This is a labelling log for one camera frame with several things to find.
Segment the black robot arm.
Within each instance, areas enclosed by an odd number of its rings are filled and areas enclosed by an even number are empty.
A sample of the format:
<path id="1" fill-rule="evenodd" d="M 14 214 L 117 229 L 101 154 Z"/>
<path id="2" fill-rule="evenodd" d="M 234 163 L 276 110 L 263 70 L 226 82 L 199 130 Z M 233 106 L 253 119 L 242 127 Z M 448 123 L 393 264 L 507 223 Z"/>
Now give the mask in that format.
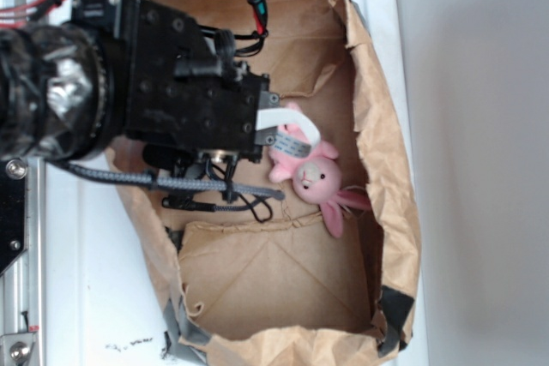
<path id="1" fill-rule="evenodd" d="M 52 26 L 1 32 L 1 157 L 90 159 L 124 136 L 171 169 L 215 156 L 258 162 L 275 142 L 269 79 L 210 45 L 196 20 L 149 0 L 75 0 Z"/>

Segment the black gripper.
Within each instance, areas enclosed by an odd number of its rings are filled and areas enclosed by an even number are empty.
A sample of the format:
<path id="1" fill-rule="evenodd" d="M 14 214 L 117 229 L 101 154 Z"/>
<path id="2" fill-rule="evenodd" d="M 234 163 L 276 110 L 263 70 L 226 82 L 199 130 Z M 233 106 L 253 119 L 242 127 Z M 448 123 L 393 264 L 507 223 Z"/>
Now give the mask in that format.
<path id="1" fill-rule="evenodd" d="M 259 162 L 277 130 L 269 79 L 236 61 L 225 31 L 214 51 L 196 20 L 149 0 L 75 0 L 71 23 L 98 59 L 98 144 L 124 135 L 188 154 Z"/>

